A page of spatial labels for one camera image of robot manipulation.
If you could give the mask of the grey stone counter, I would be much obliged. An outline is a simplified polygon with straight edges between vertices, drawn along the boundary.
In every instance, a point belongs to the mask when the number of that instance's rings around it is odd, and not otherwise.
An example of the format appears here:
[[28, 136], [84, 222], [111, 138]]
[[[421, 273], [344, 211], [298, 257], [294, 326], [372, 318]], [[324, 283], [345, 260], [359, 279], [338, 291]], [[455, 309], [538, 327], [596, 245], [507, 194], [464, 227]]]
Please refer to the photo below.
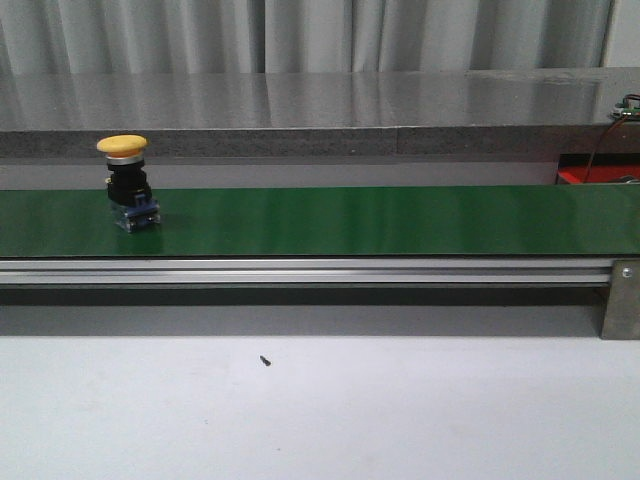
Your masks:
[[1, 81], [5, 158], [90, 158], [147, 137], [164, 157], [635, 153], [606, 132], [635, 68], [275, 74], [34, 74]]

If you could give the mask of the green circuit board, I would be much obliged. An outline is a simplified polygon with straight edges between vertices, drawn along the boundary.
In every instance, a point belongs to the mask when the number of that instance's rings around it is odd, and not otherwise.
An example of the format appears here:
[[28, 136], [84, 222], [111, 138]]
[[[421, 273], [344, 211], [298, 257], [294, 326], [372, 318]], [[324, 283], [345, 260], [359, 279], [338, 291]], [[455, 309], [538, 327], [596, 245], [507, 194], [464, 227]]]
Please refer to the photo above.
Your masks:
[[609, 116], [612, 119], [625, 119], [630, 121], [638, 121], [640, 118], [640, 95], [627, 94], [622, 100], [615, 104]]

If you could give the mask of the green conveyor belt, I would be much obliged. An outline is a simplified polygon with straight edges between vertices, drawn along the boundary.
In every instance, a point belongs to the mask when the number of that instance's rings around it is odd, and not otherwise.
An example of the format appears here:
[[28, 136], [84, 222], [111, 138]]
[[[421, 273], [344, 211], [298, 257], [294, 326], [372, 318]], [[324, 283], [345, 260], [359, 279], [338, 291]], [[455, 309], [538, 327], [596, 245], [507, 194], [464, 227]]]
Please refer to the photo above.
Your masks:
[[165, 189], [119, 228], [98, 190], [1, 195], [5, 257], [635, 256], [635, 185]]

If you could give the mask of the aluminium conveyor side rail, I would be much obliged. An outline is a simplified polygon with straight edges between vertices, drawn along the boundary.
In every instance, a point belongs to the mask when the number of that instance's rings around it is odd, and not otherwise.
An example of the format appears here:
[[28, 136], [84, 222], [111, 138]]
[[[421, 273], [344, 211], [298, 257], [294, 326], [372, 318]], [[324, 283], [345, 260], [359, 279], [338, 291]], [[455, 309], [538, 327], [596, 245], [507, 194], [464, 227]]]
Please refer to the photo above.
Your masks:
[[590, 284], [609, 258], [3, 260], [1, 284]]

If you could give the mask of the yellow mushroom push button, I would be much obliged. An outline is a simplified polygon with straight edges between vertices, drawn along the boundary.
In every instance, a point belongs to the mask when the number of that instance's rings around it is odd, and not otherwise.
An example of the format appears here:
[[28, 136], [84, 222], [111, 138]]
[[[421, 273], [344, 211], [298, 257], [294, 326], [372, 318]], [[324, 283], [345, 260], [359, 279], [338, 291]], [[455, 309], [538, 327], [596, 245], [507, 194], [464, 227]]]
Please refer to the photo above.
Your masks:
[[145, 137], [134, 134], [109, 136], [96, 145], [111, 172], [106, 186], [114, 223], [128, 233], [161, 221], [158, 201], [143, 170], [147, 146]]

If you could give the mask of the red bin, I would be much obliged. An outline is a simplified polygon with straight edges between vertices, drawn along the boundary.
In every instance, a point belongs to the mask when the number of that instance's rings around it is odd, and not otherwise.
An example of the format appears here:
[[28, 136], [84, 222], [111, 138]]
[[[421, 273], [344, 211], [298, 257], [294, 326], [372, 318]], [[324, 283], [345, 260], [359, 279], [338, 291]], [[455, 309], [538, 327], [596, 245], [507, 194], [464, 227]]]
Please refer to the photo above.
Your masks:
[[596, 154], [587, 170], [588, 154], [560, 156], [556, 183], [628, 183], [639, 180], [638, 153]]

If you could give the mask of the metal conveyor support bracket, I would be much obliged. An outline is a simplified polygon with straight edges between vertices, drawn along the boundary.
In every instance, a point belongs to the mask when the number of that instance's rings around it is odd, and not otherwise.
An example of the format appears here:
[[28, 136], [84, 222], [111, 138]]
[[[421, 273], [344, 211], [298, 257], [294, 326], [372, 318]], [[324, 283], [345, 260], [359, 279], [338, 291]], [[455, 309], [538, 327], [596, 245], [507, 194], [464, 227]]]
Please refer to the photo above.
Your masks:
[[600, 337], [603, 340], [638, 340], [639, 260], [616, 261], [609, 284]]

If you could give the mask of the grey curtain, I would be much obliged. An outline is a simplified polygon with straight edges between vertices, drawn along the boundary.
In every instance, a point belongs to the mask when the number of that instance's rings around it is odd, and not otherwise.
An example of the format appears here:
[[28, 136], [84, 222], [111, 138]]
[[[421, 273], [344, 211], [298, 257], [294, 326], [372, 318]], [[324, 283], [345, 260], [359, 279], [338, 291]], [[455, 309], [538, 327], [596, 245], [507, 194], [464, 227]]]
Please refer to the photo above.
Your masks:
[[609, 1], [5, 1], [1, 72], [597, 67]]

